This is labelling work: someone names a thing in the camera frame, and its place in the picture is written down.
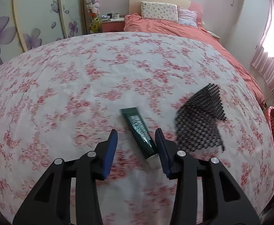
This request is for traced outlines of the green tube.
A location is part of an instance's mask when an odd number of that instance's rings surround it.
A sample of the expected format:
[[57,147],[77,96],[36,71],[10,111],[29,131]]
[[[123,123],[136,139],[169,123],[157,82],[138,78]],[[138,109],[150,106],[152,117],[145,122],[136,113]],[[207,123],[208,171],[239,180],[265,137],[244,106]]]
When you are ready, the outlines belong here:
[[127,123],[141,153],[146,162],[153,170],[161,168],[157,146],[151,137],[137,108],[126,108],[120,110],[121,115]]

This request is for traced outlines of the black mesh mat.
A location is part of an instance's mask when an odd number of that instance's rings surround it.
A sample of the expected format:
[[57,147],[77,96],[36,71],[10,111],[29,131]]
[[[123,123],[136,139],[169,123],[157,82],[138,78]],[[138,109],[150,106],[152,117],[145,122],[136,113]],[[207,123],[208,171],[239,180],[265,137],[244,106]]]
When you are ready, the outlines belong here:
[[177,111],[175,133],[178,148],[185,152],[212,147],[225,150],[217,121],[226,119],[220,88],[217,84],[210,83],[190,97]]

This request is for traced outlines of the floral pink white bedsheet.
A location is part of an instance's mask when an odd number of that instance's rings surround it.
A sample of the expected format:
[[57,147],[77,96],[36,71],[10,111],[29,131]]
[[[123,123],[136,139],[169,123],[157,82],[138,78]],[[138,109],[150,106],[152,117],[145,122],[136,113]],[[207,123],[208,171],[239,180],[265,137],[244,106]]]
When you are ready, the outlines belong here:
[[74,160],[118,131],[105,181],[98,182],[105,224],[168,224],[176,182],[152,170],[121,109],[137,107],[150,134],[175,140],[175,115],[210,83],[219,85],[224,147],[217,157],[257,212],[274,195],[274,143],[263,95],[245,68],[214,39],[154,33],[79,36],[29,50],[0,67],[0,211],[12,221],[47,167]]

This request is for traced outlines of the pink curtain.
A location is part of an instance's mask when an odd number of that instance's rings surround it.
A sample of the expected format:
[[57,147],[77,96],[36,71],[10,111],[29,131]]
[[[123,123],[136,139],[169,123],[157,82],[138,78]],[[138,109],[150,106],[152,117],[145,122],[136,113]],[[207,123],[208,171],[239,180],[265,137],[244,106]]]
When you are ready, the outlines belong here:
[[251,65],[264,78],[268,87],[274,89],[274,0],[270,0],[267,22]]

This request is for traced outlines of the right nightstand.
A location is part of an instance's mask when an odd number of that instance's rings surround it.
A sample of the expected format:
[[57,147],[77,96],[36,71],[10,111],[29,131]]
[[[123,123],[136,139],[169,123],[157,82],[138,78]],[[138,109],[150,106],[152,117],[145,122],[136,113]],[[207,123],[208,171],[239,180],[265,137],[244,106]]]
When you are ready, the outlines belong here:
[[221,39],[218,35],[216,35],[215,33],[211,32],[211,31],[208,31],[208,33],[209,33],[214,39],[216,39],[216,40],[218,40],[218,41]]

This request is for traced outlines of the pink left nightstand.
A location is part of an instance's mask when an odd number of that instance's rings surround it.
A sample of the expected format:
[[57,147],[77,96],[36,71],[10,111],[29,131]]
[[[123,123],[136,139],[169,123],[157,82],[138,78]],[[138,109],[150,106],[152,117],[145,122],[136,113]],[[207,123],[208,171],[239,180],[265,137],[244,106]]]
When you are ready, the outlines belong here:
[[125,26],[125,18],[111,19],[109,21],[101,22],[102,32],[123,32]]

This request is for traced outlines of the pink striped pillow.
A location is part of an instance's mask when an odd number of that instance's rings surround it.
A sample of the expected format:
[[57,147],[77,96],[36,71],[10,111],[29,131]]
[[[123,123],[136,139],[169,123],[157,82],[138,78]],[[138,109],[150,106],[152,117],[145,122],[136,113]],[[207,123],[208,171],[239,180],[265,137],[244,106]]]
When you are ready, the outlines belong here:
[[178,8],[178,22],[182,25],[197,27],[197,15],[195,11],[179,7]]

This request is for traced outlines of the wardrobe with purple flowers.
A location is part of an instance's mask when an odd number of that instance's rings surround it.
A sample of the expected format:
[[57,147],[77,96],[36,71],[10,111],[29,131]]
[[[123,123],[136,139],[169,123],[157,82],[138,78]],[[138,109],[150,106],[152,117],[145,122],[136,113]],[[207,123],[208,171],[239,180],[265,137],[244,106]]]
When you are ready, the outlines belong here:
[[25,51],[85,33],[81,0],[0,0],[0,66]]

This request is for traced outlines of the coral pink duvet bed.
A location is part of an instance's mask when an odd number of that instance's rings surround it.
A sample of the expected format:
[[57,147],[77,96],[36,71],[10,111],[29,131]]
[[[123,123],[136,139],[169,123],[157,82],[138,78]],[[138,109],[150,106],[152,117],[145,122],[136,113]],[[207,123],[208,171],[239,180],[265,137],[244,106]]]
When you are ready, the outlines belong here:
[[212,45],[240,74],[253,93],[260,107],[264,107],[265,96],[255,78],[237,59],[232,56],[232,54],[230,54],[218,41],[216,41],[200,23],[197,27],[186,26],[167,20],[143,19],[139,14],[134,13],[125,16],[124,31],[167,34],[171,36],[189,38]]

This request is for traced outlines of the floral white pillow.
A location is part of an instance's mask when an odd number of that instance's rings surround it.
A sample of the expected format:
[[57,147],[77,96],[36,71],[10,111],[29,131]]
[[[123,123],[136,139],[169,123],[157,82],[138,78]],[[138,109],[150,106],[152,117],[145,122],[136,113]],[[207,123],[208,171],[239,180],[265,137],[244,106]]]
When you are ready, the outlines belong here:
[[178,7],[174,4],[141,2],[142,19],[166,20],[178,23]]

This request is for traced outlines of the plush toy display tube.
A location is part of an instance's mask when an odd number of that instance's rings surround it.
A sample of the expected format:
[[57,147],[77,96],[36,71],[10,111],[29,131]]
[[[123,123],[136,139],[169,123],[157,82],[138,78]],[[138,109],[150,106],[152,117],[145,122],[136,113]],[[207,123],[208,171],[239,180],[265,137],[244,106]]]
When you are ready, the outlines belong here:
[[99,18],[100,6],[99,0],[85,0],[86,5],[86,22],[88,34],[100,32],[101,21]]

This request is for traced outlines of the beige pink headboard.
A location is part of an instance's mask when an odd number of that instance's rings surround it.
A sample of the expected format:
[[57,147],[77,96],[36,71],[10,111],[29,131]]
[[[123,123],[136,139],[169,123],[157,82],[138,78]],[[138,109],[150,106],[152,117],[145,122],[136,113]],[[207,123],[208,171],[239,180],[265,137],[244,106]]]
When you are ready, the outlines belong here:
[[202,22],[203,8],[202,5],[190,0],[129,0],[128,14],[138,13],[141,15],[140,3],[142,1],[159,2],[175,4],[190,11],[197,12],[197,22]]

